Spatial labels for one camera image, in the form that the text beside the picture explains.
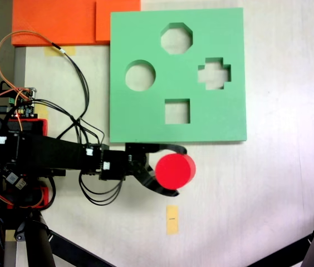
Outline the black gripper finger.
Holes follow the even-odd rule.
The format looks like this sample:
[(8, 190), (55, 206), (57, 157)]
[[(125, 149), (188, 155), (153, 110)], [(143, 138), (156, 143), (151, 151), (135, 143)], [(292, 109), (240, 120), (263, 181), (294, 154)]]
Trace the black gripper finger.
[(187, 154), (187, 149), (180, 145), (174, 144), (147, 144), (145, 145), (148, 153), (156, 153), (162, 150), (173, 151), (177, 154)]
[(176, 197), (179, 195), (177, 190), (170, 190), (162, 187), (156, 180), (155, 176), (150, 174), (148, 168), (141, 163), (136, 162), (136, 179), (147, 189), (168, 197)]

